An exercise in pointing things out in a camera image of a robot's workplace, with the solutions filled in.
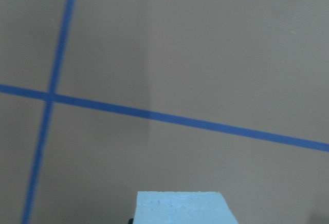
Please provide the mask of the light blue block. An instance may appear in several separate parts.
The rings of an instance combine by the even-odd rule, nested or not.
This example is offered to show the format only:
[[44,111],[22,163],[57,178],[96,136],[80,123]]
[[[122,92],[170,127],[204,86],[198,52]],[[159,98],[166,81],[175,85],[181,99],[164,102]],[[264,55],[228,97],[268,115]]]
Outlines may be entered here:
[[139,191],[133,223],[237,223],[219,192]]

